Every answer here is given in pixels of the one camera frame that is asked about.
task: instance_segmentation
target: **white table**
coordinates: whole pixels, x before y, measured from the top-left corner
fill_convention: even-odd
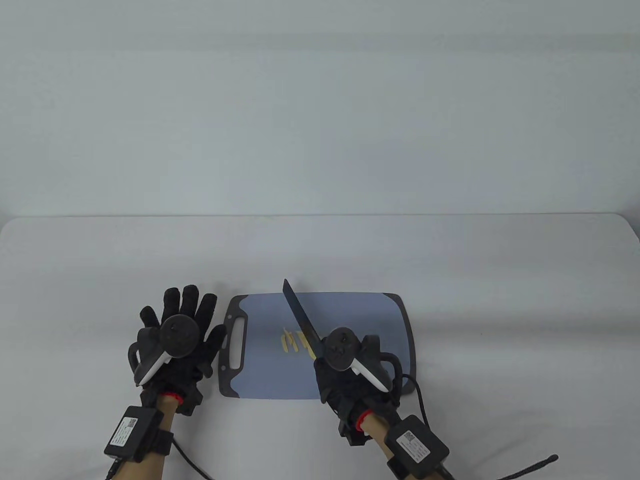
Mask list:
[[[169,286],[404,299],[418,377],[458,480],[557,452],[535,479],[637,476],[640,249],[612,214],[48,218],[0,234],[0,477],[102,479],[136,404],[126,350]],[[390,479],[314,401],[221,397],[175,423],[218,480]],[[415,396],[402,413],[417,412]],[[172,454],[166,479],[197,478]]]

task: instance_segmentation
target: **label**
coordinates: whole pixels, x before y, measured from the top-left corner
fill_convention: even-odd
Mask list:
[[[116,433],[113,434],[109,445],[114,445],[116,447],[124,447],[129,439],[129,435],[133,432],[133,427],[136,426],[138,419],[133,417],[122,417],[122,421],[116,430]]]
[[[413,461],[416,463],[420,463],[422,460],[427,458],[429,453],[431,453],[431,451],[424,446],[424,443],[415,437],[411,430],[407,430],[400,435],[396,442],[411,456],[411,458],[413,458]]]

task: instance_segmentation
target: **black cable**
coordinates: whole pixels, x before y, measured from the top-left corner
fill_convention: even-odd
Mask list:
[[[184,452],[184,450],[182,450],[182,448],[180,448],[180,445],[178,445],[178,442],[175,441],[175,437],[171,440],[171,442],[175,446],[175,449],[178,450],[178,453],[180,455],[182,455],[182,458],[184,458],[184,461],[187,462],[189,464],[189,466],[191,468],[193,468],[193,470],[198,472],[202,478],[204,478],[206,480],[214,480],[211,476],[209,476],[209,474],[207,472],[205,472],[204,470],[200,469],[198,467],[198,465],[193,463],[191,461],[191,459],[189,457],[187,457],[187,454]]]
[[[123,463],[124,460],[122,458],[115,459],[111,464],[111,468],[109,468],[109,473],[107,473],[107,478],[105,480],[111,480],[112,478],[114,478]]]
[[[422,414],[422,421],[424,422],[426,427],[430,430],[431,427],[429,427],[429,422],[427,421],[427,413],[424,410],[424,402],[422,401],[422,392],[420,391],[420,385],[418,385],[418,381],[415,378],[413,378],[411,375],[406,374],[406,373],[403,374],[403,378],[406,378],[411,383],[413,383],[413,386],[415,387],[415,391],[418,393],[418,403],[420,404],[420,413]],[[542,461],[534,463],[530,467],[524,468],[519,472],[515,472],[514,474],[508,475],[508,476],[500,478],[498,480],[515,480],[516,478],[520,478],[520,477],[522,477],[524,475],[530,474],[531,472],[535,472],[536,470],[544,468],[549,463],[553,463],[556,460],[558,460],[558,455],[556,455],[554,453],[549,458],[546,458],[546,459],[544,459]],[[442,464],[437,466],[436,472],[438,472],[440,474],[440,476],[442,478],[444,478],[444,480],[456,480],[453,477],[453,475]]]
[[[427,421],[427,412],[425,412],[424,410],[424,402],[422,401],[422,392],[420,391],[420,385],[418,385],[418,381],[408,373],[403,373],[403,378],[406,378],[411,383],[413,383],[413,386],[415,387],[415,391],[418,393],[418,403],[420,404],[420,413],[422,414],[422,421],[427,426],[427,428],[431,430],[431,427],[429,427],[429,422]]]
[[[539,461],[537,463],[534,463],[533,465],[531,465],[530,467],[524,468],[523,470],[519,471],[519,472],[515,472],[514,474],[511,475],[507,475],[506,477],[502,477],[499,480],[514,480],[516,478],[520,478],[523,475],[526,474],[530,474],[531,472],[535,472],[536,470],[539,470],[541,468],[546,467],[549,463],[553,463],[558,459],[558,455],[556,455],[555,453],[553,455],[551,455],[549,458],[546,458],[542,461]]]

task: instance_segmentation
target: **blue cutting board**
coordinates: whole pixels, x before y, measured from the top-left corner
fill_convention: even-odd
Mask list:
[[[381,350],[397,355],[403,372],[415,377],[413,335],[398,295],[311,292],[297,293],[297,296],[318,335],[325,337],[339,326],[351,328],[361,340],[364,335],[379,335]],[[229,337],[237,318],[245,319],[240,367],[230,367],[229,341],[220,351],[218,361],[220,392],[224,396],[320,398],[312,356],[305,348],[303,337],[298,334],[300,328],[282,293],[233,297],[225,315]],[[292,340],[296,343],[297,352]],[[389,364],[384,365],[393,377],[393,368]],[[413,385],[405,382],[403,394],[412,390]]]

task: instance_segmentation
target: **knife blade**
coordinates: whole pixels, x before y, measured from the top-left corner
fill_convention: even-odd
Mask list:
[[[317,334],[316,329],[305,312],[305,309],[302,308],[300,300],[298,300],[296,293],[293,291],[286,278],[282,284],[282,293],[284,293],[284,297],[287,299],[289,308],[291,309],[293,316],[296,318],[298,326],[300,326],[300,330],[302,330],[302,333],[307,339],[307,343],[311,347],[311,350],[314,352],[316,358],[321,358],[324,356],[322,340]]]

